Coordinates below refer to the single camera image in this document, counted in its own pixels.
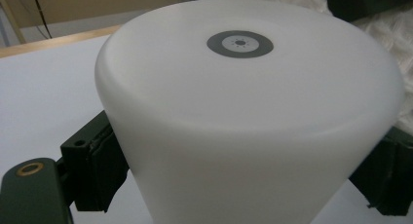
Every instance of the white tabletop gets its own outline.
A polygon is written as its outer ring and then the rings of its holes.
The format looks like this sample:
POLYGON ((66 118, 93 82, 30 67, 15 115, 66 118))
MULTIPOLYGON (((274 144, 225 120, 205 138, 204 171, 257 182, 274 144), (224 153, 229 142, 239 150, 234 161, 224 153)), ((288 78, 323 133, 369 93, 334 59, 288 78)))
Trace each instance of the white tabletop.
MULTIPOLYGON (((107 37, 0 59, 0 175, 29 159, 60 158, 59 146, 102 110, 94 87, 94 62, 107 37)), ((410 224, 385 217, 346 182, 312 224, 410 224)), ((77 224, 151 224, 131 175, 106 214, 78 212, 77 224)))

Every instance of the black object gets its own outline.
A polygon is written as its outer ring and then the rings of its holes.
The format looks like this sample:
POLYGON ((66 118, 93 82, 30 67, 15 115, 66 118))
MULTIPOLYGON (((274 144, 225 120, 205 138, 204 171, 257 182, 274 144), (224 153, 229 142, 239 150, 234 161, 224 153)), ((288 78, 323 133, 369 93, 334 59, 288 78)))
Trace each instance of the black object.
POLYGON ((62 158, 33 159, 3 177, 0 223, 72 223, 69 206, 80 211, 107 211, 127 178, 129 166, 106 114, 61 145, 62 158))
POLYGON ((413 137, 392 128, 350 177, 383 215, 402 215, 413 201, 413 137))
POLYGON ((413 0, 327 0, 334 17, 345 21, 368 17, 409 2, 413 0))
POLYGON ((238 30, 215 34, 207 40, 206 44, 212 51, 234 58, 263 56, 274 48, 268 38, 254 32, 238 30))

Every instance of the tapered white body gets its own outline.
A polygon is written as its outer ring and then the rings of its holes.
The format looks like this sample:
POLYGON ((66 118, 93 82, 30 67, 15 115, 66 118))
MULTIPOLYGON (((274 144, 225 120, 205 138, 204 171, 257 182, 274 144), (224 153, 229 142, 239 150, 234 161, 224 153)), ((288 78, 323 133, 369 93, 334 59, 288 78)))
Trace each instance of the tapered white body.
POLYGON ((403 100, 393 58, 369 36, 258 0, 133 19, 103 46, 95 78, 155 224, 310 223, 403 100), (234 58, 207 46, 231 30, 274 48, 234 58))

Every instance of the crumpled white cloth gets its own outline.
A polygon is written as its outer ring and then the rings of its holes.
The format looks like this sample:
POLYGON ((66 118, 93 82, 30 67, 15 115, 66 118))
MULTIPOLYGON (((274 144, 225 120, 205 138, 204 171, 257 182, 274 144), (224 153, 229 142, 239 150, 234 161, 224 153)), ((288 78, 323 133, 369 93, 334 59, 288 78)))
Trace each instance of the crumpled white cloth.
MULTIPOLYGON (((284 2, 332 15, 327 0, 270 0, 284 2)), ((413 135, 413 3, 353 24, 374 37, 397 60, 406 89, 406 99, 395 124, 413 135)))

